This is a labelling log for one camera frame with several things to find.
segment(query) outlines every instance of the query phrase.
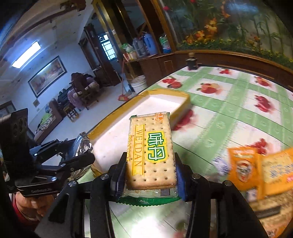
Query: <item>blue plastic jug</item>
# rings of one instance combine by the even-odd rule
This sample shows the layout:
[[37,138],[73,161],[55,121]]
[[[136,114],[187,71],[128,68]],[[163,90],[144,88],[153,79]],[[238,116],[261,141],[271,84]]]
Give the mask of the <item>blue plastic jug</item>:
[[147,46],[147,49],[149,50],[150,55],[155,55],[158,53],[155,41],[152,35],[148,32],[144,34],[144,43]]

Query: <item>human hand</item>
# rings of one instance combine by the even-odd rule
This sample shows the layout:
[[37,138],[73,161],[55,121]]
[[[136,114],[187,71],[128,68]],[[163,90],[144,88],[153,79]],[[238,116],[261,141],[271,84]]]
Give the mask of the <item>human hand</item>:
[[29,218],[36,218],[37,214],[43,217],[54,201],[53,195],[25,198],[20,192],[16,193],[15,199],[18,210]]

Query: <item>ceiling light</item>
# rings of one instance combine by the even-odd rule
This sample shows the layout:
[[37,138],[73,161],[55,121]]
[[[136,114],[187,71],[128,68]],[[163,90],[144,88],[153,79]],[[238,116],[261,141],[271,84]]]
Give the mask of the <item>ceiling light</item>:
[[39,43],[36,41],[32,44],[31,47],[29,47],[26,50],[26,52],[24,52],[16,61],[14,61],[12,66],[19,69],[21,66],[23,66],[25,62],[29,60],[29,58],[31,58],[40,49],[41,47]]

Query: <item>screw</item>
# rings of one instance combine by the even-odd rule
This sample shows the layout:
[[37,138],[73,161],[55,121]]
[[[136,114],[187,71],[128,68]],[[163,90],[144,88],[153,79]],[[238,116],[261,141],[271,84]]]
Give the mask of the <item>screw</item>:
[[77,184],[76,181],[70,181],[70,182],[68,183],[69,187],[74,187],[76,184]]
[[108,179],[109,178],[109,174],[102,174],[101,175],[101,179],[102,180],[106,180],[106,179]]
[[224,184],[226,185],[226,186],[232,186],[232,182],[231,181],[229,181],[229,180],[226,180],[225,182],[224,182]]
[[193,174],[192,177],[193,177],[194,179],[200,179],[201,176],[200,176],[200,174]]

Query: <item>sofa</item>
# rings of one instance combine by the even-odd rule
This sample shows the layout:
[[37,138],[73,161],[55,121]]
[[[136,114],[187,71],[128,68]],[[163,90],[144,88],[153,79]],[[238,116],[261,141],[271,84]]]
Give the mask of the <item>sofa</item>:
[[58,110],[58,102],[56,99],[52,99],[48,103],[50,107],[50,113],[52,114],[41,126],[38,127],[36,135],[34,137],[35,142],[40,145],[43,140],[51,133],[51,131],[63,120],[63,116]]

